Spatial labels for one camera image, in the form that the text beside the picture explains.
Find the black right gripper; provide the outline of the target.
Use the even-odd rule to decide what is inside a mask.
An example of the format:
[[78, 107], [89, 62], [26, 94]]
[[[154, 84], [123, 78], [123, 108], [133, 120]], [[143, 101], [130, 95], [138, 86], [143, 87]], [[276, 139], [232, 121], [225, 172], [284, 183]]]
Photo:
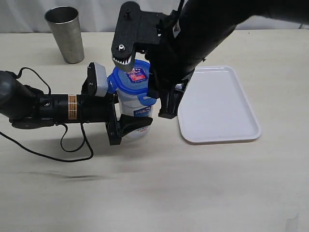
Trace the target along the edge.
[[147, 49], [150, 62], [147, 96], [160, 98], [158, 116], [173, 119], [196, 66], [205, 60], [205, 36], [160, 36]]

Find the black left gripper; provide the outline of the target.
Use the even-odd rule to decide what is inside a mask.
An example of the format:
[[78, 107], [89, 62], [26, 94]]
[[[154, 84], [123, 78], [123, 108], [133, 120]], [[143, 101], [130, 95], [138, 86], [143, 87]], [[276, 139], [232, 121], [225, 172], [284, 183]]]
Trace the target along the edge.
[[117, 94], [107, 93], [104, 97], [77, 95], [78, 123], [105, 123], [109, 144], [120, 145], [123, 135], [152, 124], [151, 117], [134, 117], [121, 114], [117, 119], [115, 105]]

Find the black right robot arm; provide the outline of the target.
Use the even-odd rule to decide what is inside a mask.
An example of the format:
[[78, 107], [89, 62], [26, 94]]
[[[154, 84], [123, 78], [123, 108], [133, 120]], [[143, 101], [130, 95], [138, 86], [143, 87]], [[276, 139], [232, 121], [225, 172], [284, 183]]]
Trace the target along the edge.
[[174, 35], [162, 34], [159, 45], [146, 52], [150, 62], [148, 96], [160, 100], [159, 117], [172, 119], [196, 66], [236, 27], [252, 16], [308, 24], [307, 0], [189, 0]]

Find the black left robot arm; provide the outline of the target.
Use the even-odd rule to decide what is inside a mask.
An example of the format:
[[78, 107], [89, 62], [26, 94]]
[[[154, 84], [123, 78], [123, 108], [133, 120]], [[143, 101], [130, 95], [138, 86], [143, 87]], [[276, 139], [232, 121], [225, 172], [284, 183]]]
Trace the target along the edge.
[[70, 123], [105, 123], [110, 145], [119, 145], [122, 138], [151, 125], [150, 117], [121, 115], [117, 117], [117, 97], [98, 92], [97, 77], [89, 71], [81, 94], [45, 94], [21, 84], [17, 75], [0, 72], [0, 113], [17, 129], [32, 130]]

